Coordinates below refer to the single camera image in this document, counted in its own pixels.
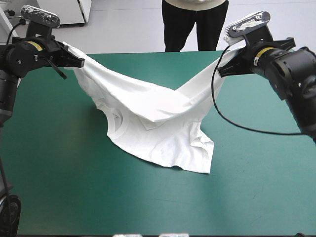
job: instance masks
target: white t-shirt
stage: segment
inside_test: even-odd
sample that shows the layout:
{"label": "white t-shirt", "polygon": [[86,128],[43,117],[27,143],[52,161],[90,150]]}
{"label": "white t-shirt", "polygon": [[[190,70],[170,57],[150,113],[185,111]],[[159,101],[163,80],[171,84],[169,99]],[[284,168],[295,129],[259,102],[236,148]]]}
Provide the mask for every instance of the white t-shirt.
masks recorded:
{"label": "white t-shirt", "polygon": [[[80,50],[69,51],[85,59],[73,68],[82,89],[108,119],[108,137],[117,146],[156,164],[210,173],[214,143],[200,124],[212,106],[211,75],[215,63],[172,90],[111,71]],[[222,63],[235,55],[227,53]],[[216,73],[217,95],[224,78]]]}
{"label": "white t-shirt", "polygon": [[178,8],[192,10],[192,11],[209,10],[225,2],[225,0],[165,0],[165,1]]}

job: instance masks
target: white floor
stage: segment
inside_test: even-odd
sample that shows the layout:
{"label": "white floor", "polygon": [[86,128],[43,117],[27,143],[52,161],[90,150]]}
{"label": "white floor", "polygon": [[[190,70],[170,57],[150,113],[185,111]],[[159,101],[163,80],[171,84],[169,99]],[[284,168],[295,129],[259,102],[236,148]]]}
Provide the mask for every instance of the white floor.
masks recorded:
{"label": "white floor", "polygon": [[[274,39],[294,37],[296,48],[316,51],[316,0],[230,0],[225,25],[261,10],[271,14]],[[197,51],[195,30],[182,51]],[[21,36],[24,32],[18,29]],[[163,52],[161,0],[92,0],[85,26],[61,27],[53,34],[85,53]],[[221,37],[217,49],[226,46]]]}

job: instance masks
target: white cabinet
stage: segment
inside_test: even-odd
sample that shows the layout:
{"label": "white cabinet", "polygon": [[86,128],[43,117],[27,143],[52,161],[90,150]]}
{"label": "white cabinet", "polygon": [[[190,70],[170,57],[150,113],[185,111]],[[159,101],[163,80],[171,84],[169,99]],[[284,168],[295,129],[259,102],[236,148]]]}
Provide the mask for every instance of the white cabinet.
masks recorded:
{"label": "white cabinet", "polygon": [[60,24],[83,24],[89,21],[91,0],[38,0],[39,7],[55,13]]}

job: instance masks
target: black cable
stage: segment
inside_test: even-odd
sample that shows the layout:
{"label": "black cable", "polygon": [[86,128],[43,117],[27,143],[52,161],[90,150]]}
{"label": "black cable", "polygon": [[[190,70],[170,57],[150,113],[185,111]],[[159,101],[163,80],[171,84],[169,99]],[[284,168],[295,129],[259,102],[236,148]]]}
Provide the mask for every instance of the black cable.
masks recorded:
{"label": "black cable", "polygon": [[18,26],[21,26],[21,25],[24,26],[25,24],[26,24],[26,20],[25,20],[24,18],[21,18],[20,21],[19,21],[19,23],[16,24],[14,27],[12,27],[12,29],[11,29],[9,35],[8,35],[8,39],[6,40],[6,45],[9,44],[10,38],[11,38],[11,35],[12,35],[13,31],[14,31]]}
{"label": "black cable", "polygon": [[3,167],[3,164],[2,164],[1,157],[0,157],[0,170],[1,170],[2,181],[3,181],[3,184],[4,184],[7,205],[8,205],[9,237],[11,237],[12,236],[12,222],[11,222],[11,208],[10,208],[10,196],[9,196],[10,193],[9,193],[8,183],[6,182],[6,177],[5,177],[4,167]]}
{"label": "black cable", "polygon": [[229,46],[227,46],[222,55],[220,56],[219,60],[218,60],[218,63],[216,64],[216,67],[214,69],[214,72],[213,72],[213,75],[212,75],[212,83],[211,83],[211,89],[212,89],[212,99],[213,99],[213,103],[214,103],[214,107],[217,111],[217,113],[220,115],[220,117],[222,117],[224,120],[226,120],[227,122],[229,122],[230,124],[236,126],[236,127],[239,127],[239,128],[242,128],[242,129],[245,129],[245,130],[248,130],[248,131],[252,131],[252,132],[259,132],[259,133],[265,133],[265,134],[272,134],[272,135],[282,135],[282,136],[295,136],[295,135],[304,135],[303,133],[284,133],[284,132],[270,132],[270,131],[264,131],[264,130],[258,130],[258,129],[253,129],[253,128],[250,128],[250,127],[245,127],[245,126],[242,126],[242,125],[239,125],[231,120],[229,120],[228,118],[226,118],[219,110],[216,102],[215,102],[215,96],[214,96],[214,77],[215,77],[215,73],[218,69],[218,66],[219,64],[221,63],[221,60],[225,54],[225,52],[227,51],[227,49],[229,48]]}

